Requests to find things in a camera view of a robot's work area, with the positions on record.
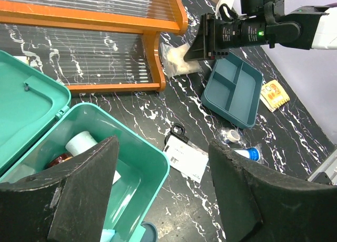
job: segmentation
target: barcode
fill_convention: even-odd
[[[178,160],[172,157],[171,158],[171,162],[174,163],[174,164],[176,164],[178,162]]]

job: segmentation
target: teal box lid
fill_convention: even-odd
[[[0,51],[0,175],[69,109],[68,88]]]

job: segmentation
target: white wall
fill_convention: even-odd
[[[285,13],[300,6],[326,5],[337,0],[285,0]],[[234,8],[240,10],[240,0]],[[337,143],[337,51],[296,50],[263,46],[317,124]]]

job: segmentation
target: label with barcode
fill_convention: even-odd
[[[172,163],[177,163],[178,160],[172,157],[172,158],[171,158],[171,162],[172,162]]]
[[[170,159],[171,167],[200,183],[208,163],[208,155],[200,152],[171,135],[164,152]]]

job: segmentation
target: white container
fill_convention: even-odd
[[[96,140],[90,135],[89,131],[83,131],[71,138],[65,148],[74,157],[85,152],[96,144]]]

